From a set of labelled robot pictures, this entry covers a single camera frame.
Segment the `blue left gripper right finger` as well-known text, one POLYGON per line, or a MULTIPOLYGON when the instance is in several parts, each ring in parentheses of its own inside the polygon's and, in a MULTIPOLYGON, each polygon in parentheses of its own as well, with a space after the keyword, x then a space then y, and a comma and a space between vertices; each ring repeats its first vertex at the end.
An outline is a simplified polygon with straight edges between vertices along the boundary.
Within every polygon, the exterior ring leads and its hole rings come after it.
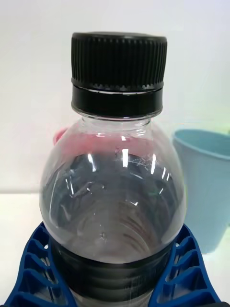
POLYGON ((184 225, 150 298, 151 307, 202 307, 220 303, 198 243, 184 225))

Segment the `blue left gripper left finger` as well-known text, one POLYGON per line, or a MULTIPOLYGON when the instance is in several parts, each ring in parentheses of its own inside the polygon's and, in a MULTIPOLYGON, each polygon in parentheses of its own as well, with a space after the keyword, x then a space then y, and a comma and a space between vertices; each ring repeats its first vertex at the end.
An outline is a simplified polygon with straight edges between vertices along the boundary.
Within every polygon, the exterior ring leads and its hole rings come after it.
POLYGON ((75 307, 76 301, 54 266, 43 223, 25 245, 15 286, 5 307, 75 307))

